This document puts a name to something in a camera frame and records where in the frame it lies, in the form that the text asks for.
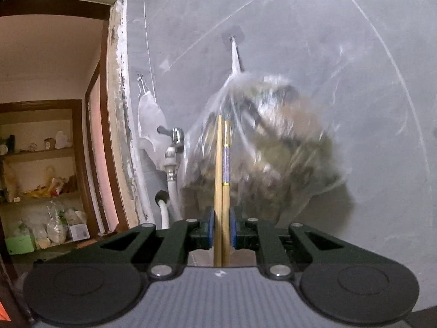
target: wooden chopstick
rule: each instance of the wooden chopstick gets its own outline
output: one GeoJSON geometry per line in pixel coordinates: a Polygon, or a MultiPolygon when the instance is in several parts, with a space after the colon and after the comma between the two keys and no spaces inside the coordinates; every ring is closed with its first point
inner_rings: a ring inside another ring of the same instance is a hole
{"type": "Polygon", "coordinates": [[[215,149],[214,186],[214,266],[222,266],[222,184],[223,179],[223,125],[222,116],[217,117],[217,144],[215,149]]]}
{"type": "Polygon", "coordinates": [[[229,209],[231,206],[231,122],[225,121],[223,146],[223,189],[222,189],[222,265],[229,265],[231,238],[229,232],[229,209]]]}

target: white box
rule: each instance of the white box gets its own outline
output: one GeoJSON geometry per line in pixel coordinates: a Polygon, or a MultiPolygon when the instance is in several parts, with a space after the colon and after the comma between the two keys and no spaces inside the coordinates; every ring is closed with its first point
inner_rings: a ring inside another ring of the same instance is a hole
{"type": "Polygon", "coordinates": [[[71,239],[73,239],[75,242],[83,239],[89,239],[90,237],[90,232],[88,232],[88,227],[86,224],[69,225],[68,232],[70,233],[71,239]]]}

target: silver screw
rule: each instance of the silver screw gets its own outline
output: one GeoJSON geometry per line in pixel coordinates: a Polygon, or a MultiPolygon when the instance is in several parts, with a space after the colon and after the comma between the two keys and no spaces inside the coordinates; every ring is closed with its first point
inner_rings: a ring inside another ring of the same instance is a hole
{"type": "Polygon", "coordinates": [[[287,265],[273,265],[270,273],[278,277],[287,276],[291,274],[291,269],[287,265]]]}
{"type": "Polygon", "coordinates": [[[150,272],[158,277],[168,276],[172,272],[172,268],[168,265],[155,265],[150,272]]]}

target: green box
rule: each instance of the green box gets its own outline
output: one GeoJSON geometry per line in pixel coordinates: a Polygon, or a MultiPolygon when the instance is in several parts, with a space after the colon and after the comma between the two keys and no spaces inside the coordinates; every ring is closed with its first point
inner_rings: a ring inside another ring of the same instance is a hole
{"type": "Polygon", "coordinates": [[[15,236],[6,238],[5,240],[7,251],[11,255],[24,254],[35,251],[31,236],[15,236]]]}

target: ceiling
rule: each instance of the ceiling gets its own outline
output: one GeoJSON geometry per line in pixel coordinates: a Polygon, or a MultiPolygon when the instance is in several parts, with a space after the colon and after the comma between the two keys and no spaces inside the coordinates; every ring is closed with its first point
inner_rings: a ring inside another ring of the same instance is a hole
{"type": "Polygon", "coordinates": [[[0,17],[0,82],[85,80],[98,60],[102,26],[73,16],[0,17]]]}

